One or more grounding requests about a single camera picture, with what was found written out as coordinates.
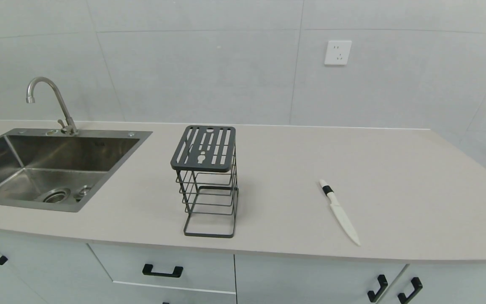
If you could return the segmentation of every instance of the knife rack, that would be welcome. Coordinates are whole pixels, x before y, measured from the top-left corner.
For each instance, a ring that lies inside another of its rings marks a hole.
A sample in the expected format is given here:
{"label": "knife rack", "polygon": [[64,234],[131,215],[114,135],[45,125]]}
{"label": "knife rack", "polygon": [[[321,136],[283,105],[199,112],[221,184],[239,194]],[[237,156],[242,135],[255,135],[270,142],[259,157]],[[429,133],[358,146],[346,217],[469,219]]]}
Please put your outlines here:
{"label": "knife rack", "polygon": [[170,162],[187,220],[187,236],[230,238],[239,197],[235,128],[188,126]]}

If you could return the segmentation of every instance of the electrical outlet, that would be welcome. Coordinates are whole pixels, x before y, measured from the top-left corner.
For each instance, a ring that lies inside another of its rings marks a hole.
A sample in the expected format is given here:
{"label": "electrical outlet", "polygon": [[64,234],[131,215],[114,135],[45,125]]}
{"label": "electrical outlet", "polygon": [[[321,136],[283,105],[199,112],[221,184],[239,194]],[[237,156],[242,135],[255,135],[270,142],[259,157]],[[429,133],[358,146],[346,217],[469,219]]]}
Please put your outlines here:
{"label": "electrical outlet", "polygon": [[346,65],[350,56],[351,41],[329,41],[325,65]]}

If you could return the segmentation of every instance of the faucet spout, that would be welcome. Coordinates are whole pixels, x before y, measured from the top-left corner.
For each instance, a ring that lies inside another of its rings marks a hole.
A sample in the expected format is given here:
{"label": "faucet spout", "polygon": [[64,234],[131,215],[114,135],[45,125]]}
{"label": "faucet spout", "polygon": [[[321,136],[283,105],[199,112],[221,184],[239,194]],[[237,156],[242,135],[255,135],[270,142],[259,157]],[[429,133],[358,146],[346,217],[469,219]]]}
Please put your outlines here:
{"label": "faucet spout", "polygon": [[35,98],[33,97],[33,91],[35,90],[35,85],[39,82],[45,82],[48,85],[50,85],[50,88],[54,91],[54,94],[56,94],[57,101],[59,102],[59,106],[61,106],[61,110],[63,111],[63,115],[65,115],[65,120],[67,121],[67,126],[63,125],[61,131],[63,133],[69,133],[71,135],[77,135],[78,134],[78,129],[76,128],[76,125],[74,123],[73,118],[71,117],[69,110],[67,109],[67,106],[65,105],[65,102],[63,101],[63,98],[61,96],[61,92],[59,92],[59,89],[57,88],[56,84],[46,78],[46,77],[35,77],[29,85],[27,86],[27,94],[25,97],[25,102],[27,103],[35,103]]}

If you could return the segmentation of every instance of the white knife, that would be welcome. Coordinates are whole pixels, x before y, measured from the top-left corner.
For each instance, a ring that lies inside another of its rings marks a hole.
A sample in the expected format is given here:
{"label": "white knife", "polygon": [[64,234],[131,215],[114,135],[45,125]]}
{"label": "white knife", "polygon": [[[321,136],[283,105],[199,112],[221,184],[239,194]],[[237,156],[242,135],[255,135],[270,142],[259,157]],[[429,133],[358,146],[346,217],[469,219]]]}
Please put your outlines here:
{"label": "white knife", "polygon": [[324,193],[329,198],[329,200],[331,202],[329,207],[333,211],[333,214],[335,214],[335,217],[339,221],[339,224],[341,225],[341,227],[344,229],[346,234],[350,237],[350,239],[354,243],[356,243],[358,246],[361,246],[361,242],[359,242],[359,237],[357,236],[357,232],[355,231],[355,228],[351,224],[350,219],[346,215],[346,212],[344,211],[344,209],[339,204],[339,201],[337,200],[337,197],[335,196],[335,192],[333,192],[331,187],[323,179],[320,180],[320,186],[322,187],[322,190],[324,191]]}

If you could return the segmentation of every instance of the stainless steel sink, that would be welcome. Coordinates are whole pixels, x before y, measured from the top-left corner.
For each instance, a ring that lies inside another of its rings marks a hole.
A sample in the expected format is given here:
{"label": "stainless steel sink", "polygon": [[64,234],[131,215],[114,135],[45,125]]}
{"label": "stainless steel sink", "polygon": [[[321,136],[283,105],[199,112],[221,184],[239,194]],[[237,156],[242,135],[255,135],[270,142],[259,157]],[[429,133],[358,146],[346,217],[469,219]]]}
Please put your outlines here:
{"label": "stainless steel sink", "polygon": [[13,129],[0,136],[0,205],[77,212],[150,134]]}

